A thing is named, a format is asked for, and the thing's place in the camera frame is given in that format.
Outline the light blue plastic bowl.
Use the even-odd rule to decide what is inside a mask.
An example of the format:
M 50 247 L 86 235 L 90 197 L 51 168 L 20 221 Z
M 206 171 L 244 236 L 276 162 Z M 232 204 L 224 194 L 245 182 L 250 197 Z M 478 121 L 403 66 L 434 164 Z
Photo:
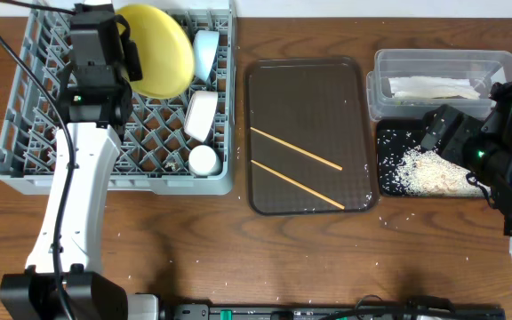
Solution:
M 210 79 L 212 64 L 218 51 L 219 38 L 218 32 L 209 30 L 199 30 L 194 38 L 195 76 L 205 83 Z

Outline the wooden chopstick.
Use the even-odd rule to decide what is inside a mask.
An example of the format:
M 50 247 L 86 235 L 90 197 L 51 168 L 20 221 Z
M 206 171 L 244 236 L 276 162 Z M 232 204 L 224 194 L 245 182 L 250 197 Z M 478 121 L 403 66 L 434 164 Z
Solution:
M 311 153 L 311 152 L 309 152 L 309 151 L 307 151 L 307 150 L 305 150 L 305 149 L 303 149 L 303 148 L 297 147 L 297 146 L 295 146 L 295 145 L 293 145 L 293 144 L 289 143 L 288 141 L 285 141 L 285 140 L 279 139 L 279 138 L 277 138 L 277 137 L 276 137 L 276 136 L 274 136 L 274 135 L 271 135 L 271 134 L 269 134 L 269 133 L 267 133 L 267 132 L 264 132 L 264 131 L 259 130 L 259 129 L 254 128 L 254 127 L 250 127 L 250 130 L 251 130 L 252 132 L 256 132 L 256 133 L 258 133 L 259 135 L 261 135 L 261 136 L 263 136 L 263 137 L 265 137 L 265 138 L 268 138 L 268 139 L 270 139 L 270 140 L 272 140 L 272 141 L 274 141 L 274 142 L 276 142 L 276 143 L 279 143 L 279 144 L 281 144 L 281 145 L 283 145 L 283 146 L 285 146 L 285 147 L 287 147 L 287 148 L 290 148 L 290 149 L 292 149 L 292 150 L 294 150 L 294 151 L 296 151 L 296 152 L 298 152 L 298 153 L 301 153 L 301 154 L 302 154 L 302 155 L 304 155 L 304 156 L 307 156 L 307 157 L 309 157 L 309 158 L 312 158 L 312 159 L 316 160 L 316 161 L 317 161 L 317 162 L 319 162 L 319 163 L 326 164 L 326 165 L 330 166 L 331 168 L 333 168 L 333 169 L 335 169 L 335 170 L 337 170 L 337 171 L 342 171 L 342 170 L 343 170 L 343 167 L 342 167 L 342 166 L 340 166 L 340 165 L 338 165 L 338 164 L 336 164 L 336 163 L 334 163 L 334 162 L 331 162 L 331 161 L 329 161 L 329 160 L 327 160 L 327 159 L 325 159 L 325 158 L 323 158 L 323 157 L 320 157 L 320 156 L 318 156 L 318 155 L 316 155 L 316 154 L 313 154 L 313 153 Z
M 313 196 L 315 196 L 315 197 L 325 201 L 326 203 L 331 204 L 331 205 L 337 207 L 340 210 L 344 210 L 345 209 L 345 206 L 343 204 L 341 204 L 341 203 L 331 199 L 328 196 L 325 196 L 325 195 L 315 191 L 312 188 L 309 188 L 309 187 L 301 184 L 300 182 L 298 182 L 298 181 L 296 181 L 296 180 L 294 180 L 294 179 L 292 179 L 292 178 L 290 178 L 290 177 L 288 177 L 288 176 L 286 176 L 286 175 L 284 175 L 284 174 L 282 174 L 282 173 L 280 173 L 280 172 L 278 172 L 278 171 L 276 171 L 276 170 L 274 170 L 274 169 L 272 169 L 272 168 L 270 168 L 270 167 L 268 167 L 268 166 L 266 166 L 264 164 L 261 164 L 261 163 L 255 161 L 255 160 L 251 160 L 250 162 L 251 162 L 251 164 L 254 164 L 254 165 L 258 166 L 259 168 L 263 169 L 264 171 L 271 173 L 272 175 L 276 176 L 277 178 L 279 178 L 281 180 L 284 180 L 284 181 L 292 184 L 293 186 L 304 190 L 305 192 L 309 193 L 310 195 L 313 195 Z

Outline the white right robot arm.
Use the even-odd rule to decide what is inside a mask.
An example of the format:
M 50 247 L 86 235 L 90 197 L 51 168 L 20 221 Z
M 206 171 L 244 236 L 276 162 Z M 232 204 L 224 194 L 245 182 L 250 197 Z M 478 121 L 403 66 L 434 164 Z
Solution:
M 468 183 L 504 216 L 512 259 L 512 82 L 493 84 L 489 97 L 495 106 L 485 120 L 447 104 L 428 112 L 420 145 L 468 170 Z

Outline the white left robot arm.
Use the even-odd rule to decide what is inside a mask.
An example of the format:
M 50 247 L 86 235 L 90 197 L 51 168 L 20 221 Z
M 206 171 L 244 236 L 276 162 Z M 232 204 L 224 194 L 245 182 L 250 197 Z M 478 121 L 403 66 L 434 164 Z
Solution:
M 21 274 L 5 274 L 0 300 L 14 319 L 126 319 L 128 296 L 101 274 L 108 182 L 142 78 L 128 21 L 110 4 L 71 11 L 69 62 L 50 98 L 60 128 L 43 226 Z

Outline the cream plastic cup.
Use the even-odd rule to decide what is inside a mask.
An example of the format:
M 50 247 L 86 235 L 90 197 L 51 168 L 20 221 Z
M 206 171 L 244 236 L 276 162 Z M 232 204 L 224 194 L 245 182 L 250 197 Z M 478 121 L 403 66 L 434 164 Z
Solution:
M 208 177 L 220 174 L 222 163 L 217 153 L 210 147 L 194 147 L 188 157 L 188 169 L 195 176 Z

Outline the white paper napkin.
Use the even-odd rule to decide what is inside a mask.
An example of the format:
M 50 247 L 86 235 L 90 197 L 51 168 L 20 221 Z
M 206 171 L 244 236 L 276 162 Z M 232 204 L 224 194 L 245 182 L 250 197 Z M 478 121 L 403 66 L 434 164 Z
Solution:
M 480 99 L 480 93 L 468 79 L 409 76 L 391 77 L 388 82 L 391 93 L 397 99 Z

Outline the yellow plastic plate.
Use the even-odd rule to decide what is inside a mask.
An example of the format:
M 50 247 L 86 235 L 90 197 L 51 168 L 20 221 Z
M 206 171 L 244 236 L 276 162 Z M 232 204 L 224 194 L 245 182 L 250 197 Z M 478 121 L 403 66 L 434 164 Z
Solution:
M 129 23 L 139 54 L 142 78 L 131 82 L 132 90 L 163 100 L 183 93 L 193 80 L 195 59 L 181 25 L 149 4 L 129 4 L 116 13 Z

